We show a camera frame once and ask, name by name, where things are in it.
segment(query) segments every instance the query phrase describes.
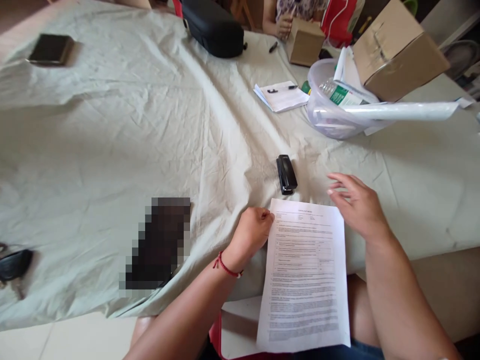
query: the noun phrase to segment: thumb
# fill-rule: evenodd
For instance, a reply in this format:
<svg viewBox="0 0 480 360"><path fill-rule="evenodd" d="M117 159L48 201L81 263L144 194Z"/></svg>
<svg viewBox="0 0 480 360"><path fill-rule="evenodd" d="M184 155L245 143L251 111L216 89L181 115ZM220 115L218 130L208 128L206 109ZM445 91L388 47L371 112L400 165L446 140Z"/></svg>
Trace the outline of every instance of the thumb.
<svg viewBox="0 0 480 360"><path fill-rule="evenodd" d="M272 213L269 213L265 218L262 220L262 226L268 229L270 231L270 228L272 227L272 224L274 223L275 215Z"/></svg>
<svg viewBox="0 0 480 360"><path fill-rule="evenodd" d="M265 219L263 221L267 223L268 227L271 227L272 224L274 223L274 220L275 220L275 215L273 215L272 213L269 213L267 216L265 216Z"/></svg>
<svg viewBox="0 0 480 360"><path fill-rule="evenodd" d="M340 210L342 215L344 212L349 211L350 208L352 207L352 205L350 205L350 203L347 200L345 200L345 198L342 197L338 191L328 189L326 193L330 195L330 199L336 205L338 210Z"/></svg>

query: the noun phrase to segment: denim shorts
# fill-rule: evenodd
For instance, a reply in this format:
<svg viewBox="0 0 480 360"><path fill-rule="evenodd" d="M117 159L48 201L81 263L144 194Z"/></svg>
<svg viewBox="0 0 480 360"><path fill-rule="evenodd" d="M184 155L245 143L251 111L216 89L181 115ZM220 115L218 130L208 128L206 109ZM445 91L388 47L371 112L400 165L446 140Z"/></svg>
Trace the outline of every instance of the denim shorts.
<svg viewBox="0 0 480 360"><path fill-rule="evenodd" d="M385 358L381 348L366 345L360 341L351 339L351 347L345 345L320 347L292 354L292 359L383 360Z"/></svg>

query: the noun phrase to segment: key fob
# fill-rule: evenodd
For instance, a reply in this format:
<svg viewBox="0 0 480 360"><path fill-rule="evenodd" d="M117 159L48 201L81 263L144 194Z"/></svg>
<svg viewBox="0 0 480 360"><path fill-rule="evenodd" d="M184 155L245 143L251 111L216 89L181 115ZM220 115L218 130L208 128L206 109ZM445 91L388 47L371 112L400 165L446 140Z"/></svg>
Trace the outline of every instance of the key fob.
<svg viewBox="0 0 480 360"><path fill-rule="evenodd" d="M297 178L294 168L288 155L280 155L276 160L278 177L280 179L280 190L282 195L291 195L297 188Z"/></svg>
<svg viewBox="0 0 480 360"><path fill-rule="evenodd" d="M0 259L0 280L9 282L25 275L32 263L33 255L33 251L25 249Z"/></svg>

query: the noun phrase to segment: red string bracelet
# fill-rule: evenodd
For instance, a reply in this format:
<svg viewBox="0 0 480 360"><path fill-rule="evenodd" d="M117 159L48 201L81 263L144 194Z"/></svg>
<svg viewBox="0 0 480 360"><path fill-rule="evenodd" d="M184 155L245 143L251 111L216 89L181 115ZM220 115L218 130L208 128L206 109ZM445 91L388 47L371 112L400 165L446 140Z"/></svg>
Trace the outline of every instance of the red string bracelet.
<svg viewBox="0 0 480 360"><path fill-rule="evenodd" d="M229 275L232 275L233 277L236 277L237 279L239 279L244 274L244 271L242 270L240 272L233 272L229 270L228 267L226 267L224 262L222 261L222 253L223 251L220 251L218 253L215 263L213 264L213 268L214 269L217 268L218 267L217 265L220 264L223 270L225 270Z"/></svg>

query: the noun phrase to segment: keys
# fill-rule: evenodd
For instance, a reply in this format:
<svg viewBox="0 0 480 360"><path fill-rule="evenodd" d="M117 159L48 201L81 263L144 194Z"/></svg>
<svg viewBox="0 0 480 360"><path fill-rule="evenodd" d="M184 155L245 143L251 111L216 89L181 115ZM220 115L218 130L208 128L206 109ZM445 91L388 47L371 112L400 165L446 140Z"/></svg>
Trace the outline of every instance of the keys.
<svg viewBox="0 0 480 360"><path fill-rule="evenodd" d="M10 284L18 300L25 298L22 292L21 280L32 263L33 254L33 251L25 249L0 259L0 281Z"/></svg>

